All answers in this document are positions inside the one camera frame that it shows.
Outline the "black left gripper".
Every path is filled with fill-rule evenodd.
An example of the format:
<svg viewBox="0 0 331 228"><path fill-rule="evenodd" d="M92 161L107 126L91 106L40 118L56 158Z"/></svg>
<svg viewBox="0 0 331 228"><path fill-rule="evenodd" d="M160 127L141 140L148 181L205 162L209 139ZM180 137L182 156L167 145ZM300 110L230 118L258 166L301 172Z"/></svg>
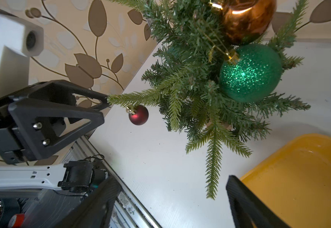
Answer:
<svg viewBox="0 0 331 228"><path fill-rule="evenodd" d="M0 98L0 156L7 164L47 159L104 123L108 96L66 80Z"/></svg>

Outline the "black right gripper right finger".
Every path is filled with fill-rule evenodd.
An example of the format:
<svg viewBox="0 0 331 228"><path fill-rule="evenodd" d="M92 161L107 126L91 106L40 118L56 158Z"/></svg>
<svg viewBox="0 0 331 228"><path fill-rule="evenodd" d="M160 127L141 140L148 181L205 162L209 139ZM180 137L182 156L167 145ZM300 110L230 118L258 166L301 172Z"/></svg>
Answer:
<svg viewBox="0 0 331 228"><path fill-rule="evenodd" d="M226 184L234 225L237 228L288 228L236 176L230 175Z"/></svg>

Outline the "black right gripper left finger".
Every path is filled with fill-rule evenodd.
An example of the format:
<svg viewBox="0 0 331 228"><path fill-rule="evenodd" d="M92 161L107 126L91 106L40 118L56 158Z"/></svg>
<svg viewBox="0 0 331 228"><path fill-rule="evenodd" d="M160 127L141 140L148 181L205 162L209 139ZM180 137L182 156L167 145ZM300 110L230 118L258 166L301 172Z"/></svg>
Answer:
<svg viewBox="0 0 331 228"><path fill-rule="evenodd" d="M116 198L122 186L108 177L78 207L59 221L55 228L108 228Z"/></svg>

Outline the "dark red ball ornament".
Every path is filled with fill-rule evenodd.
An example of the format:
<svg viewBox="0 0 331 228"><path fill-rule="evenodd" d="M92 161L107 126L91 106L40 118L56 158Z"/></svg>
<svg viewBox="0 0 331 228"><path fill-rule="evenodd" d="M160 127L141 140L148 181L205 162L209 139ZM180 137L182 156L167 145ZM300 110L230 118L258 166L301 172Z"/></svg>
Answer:
<svg viewBox="0 0 331 228"><path fill-rule="evenodd" d="M148 121L149 112L148 109L143 105L128 106L127 113L130 122L134 125L143 125Z"/></svg>

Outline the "green glitter ball ornament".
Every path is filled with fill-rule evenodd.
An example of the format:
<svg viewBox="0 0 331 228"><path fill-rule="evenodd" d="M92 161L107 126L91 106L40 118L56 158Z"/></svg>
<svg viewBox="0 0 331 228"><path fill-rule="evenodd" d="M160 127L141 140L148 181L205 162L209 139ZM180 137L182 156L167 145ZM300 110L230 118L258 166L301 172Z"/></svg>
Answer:
<svg viewBox="0 0 331 228"><path fill-rule="evenodd" d="M225 61L219 74L221 90L240 103L254 103L270 95L280 82L282 60L272 48L249 44L236 50L237 64Z"/></svg>

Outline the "small artificial christmas tree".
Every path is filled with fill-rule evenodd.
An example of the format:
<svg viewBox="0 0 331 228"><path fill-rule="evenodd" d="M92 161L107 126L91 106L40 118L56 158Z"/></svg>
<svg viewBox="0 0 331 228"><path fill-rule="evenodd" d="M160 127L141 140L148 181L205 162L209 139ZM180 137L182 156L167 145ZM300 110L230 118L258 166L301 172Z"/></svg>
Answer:
<svg viewBox="0 0 331 228"><path fill-rule="evenodd" d="M150 89L112 95L109 102L123 107L157 106L168 131L185 132L187 153L207 145L206 196L217 195L222 147L249 157L246 146L251 139L264 139L270 132L266 119L291 110L308 110L300 98L273 91L263 100L240 103L220 88L219 74L225 61L239 62L235 46L222 32L220 14L210 1L120 1L143 14L150 21L152 36L162 43L155 53L157 61L142 79ZM296 29L305 14L307 1L297 1L292 17L269 42L263 35L249 44L272 48L282 60L283 73L299 66L301 57L288 57L285 50L293 46Z"/></svg>

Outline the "copper shiny ball ornament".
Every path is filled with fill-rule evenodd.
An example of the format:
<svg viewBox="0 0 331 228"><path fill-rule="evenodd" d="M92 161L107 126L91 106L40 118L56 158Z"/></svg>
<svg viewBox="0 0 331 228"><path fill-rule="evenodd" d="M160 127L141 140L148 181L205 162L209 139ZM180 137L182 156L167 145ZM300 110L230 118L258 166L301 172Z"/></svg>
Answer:
<svg viewBox="0 0 331 228"><path fill-rule="evenodd" d="M276 12L277 1L210 1L209 6L219 12L227 42L241 46L263 35Z"/></svg>

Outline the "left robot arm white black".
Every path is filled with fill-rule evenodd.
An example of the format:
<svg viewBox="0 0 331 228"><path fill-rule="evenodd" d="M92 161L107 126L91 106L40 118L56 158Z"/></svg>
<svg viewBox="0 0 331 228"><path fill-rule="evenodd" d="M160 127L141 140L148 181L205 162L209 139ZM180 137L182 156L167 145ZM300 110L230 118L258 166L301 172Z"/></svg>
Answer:
<svg viewBox="0 0 331 228"><path fill-rule="evenodd" d="M65 80L29 85L0 96L0 191L86 192L94 178L88 161L24 166L48 159L104 123L108 96Z"/></svg>

